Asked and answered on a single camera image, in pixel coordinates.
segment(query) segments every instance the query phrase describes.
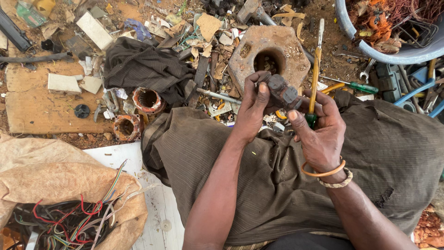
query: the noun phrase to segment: man's left hand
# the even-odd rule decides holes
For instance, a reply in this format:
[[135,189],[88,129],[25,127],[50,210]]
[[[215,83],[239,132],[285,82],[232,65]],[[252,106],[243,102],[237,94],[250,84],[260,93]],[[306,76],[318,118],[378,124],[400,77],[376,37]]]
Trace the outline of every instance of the man's left hand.
[[257,71],[245,79],[244,98],[238,112],[238,118],[234,124],[231,134],[239,139],[240,143],[247,145],[256,137],[264,114],[278,110],[269,103],[270,90],[265,82],[260,83],[259,91],[256,93],[256,85],[259,77],[266,71]]

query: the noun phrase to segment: dark cloth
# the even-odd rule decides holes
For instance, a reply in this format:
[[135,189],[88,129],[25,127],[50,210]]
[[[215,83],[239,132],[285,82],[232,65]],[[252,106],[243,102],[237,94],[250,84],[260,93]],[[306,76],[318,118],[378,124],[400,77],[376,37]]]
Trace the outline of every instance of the dark cloth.
[[349,240],[325,235],[295,233],[280,237],[261,250],[355,250]]
[[[336,96],[345,105],[341,155],[346,167],[384,216],[410,234],[443,170],[444,126],[386,101],[362,102],[344,91]],[[204,112],[186,107],[159,116],[144,132],[143,163],[171,185],[184,225],[230,132]],[[296,232],[345,233],[326,188],[301,173],[304,162],[300,142],[270,129],[247,145],[227,245]]]
[[149,88],[170,104],[184,100],[183,87],[193,73],[177,56],[128,37],[107,50],[103,68],[105,88]]

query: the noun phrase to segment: hand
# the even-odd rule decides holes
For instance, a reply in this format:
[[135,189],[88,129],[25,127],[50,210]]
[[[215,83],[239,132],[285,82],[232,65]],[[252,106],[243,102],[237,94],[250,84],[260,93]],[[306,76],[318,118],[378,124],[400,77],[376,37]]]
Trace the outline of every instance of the hand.
[[245,79],[244,98],[238,112],[238,118],[231,132],[244,145],[254,140],[262,126],[264,115],[277,110],[273,104],[269,104],[270,90],[267,84],[262,82],[259,85],[258,93],[256,93],[256,85],[254,83],[264,73],[266,71],[257,71]]
[[[304,94],[311,96],[311,91],[306,90]],[[303,98],[299,110],[307,113],[309,99]],[[302,151],[308,164],[318,173],[325,173],[337,168],[341,164],[340,153],[344,143],[345,123],[339,114],[334,100],[318,91],[316,94],[315,113],[317,121],[315,130],[312,130],[305,117],[296,110],[288,112],[291,125],[296,136],[294,141],[302,142]],[[346,175],[343,171],[337,174],[322,177],[327,183],[339,183],[344,181]]]

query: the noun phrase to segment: fingernail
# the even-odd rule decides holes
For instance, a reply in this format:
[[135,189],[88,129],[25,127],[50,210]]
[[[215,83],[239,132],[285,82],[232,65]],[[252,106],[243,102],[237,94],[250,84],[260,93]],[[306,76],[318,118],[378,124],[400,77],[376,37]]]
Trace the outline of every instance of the fingernail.
[[288,118],[292,121],[296,120],[297,118],[297,113],[294,110],[290,110],[290,112],[288,112]]
[[266,86],[264,83],[261,83],[261,84],[259,85],[259,91],[260,91],[261,93],[265,93],[265,92],[267,92],[267,86]]

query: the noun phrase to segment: copper bangle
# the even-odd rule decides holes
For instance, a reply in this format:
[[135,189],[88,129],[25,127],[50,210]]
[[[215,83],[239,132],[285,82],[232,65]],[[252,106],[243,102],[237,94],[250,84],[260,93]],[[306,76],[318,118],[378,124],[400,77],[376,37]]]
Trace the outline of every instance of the copper bangle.
[[313,176],[313,177],[325,177],[325,176],[329,176],[329,175],[332,175],[332,174],[335,174],[335,173],[341,171],[345,166],[345,161],[342,160],[342,163],[339,165],[339,167],[337,167],[329,172],[325,172],[325,173],[309,173],[304,170],[305,165],[307,165],[307,162],[304,162],[304,164],[302,164],[302,166],[301,166],[301,171],[304,174],[309,175],[309,176]]

